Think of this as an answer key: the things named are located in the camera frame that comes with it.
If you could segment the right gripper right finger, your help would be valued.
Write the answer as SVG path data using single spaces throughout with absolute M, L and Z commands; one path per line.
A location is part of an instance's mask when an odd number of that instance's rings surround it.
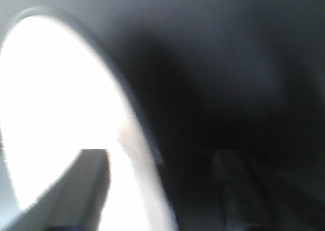
M 226 230 L 269 230 L 269 211 L 243 157 L 218 150 L 215 167 L 223 183 Z

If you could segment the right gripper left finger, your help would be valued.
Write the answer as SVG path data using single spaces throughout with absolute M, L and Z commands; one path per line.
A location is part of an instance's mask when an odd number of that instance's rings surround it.
M 1 230 L 98 230 L 110 184 L 104 149 L 82 150 L 35 204 L 21 211 L 1 154 Z

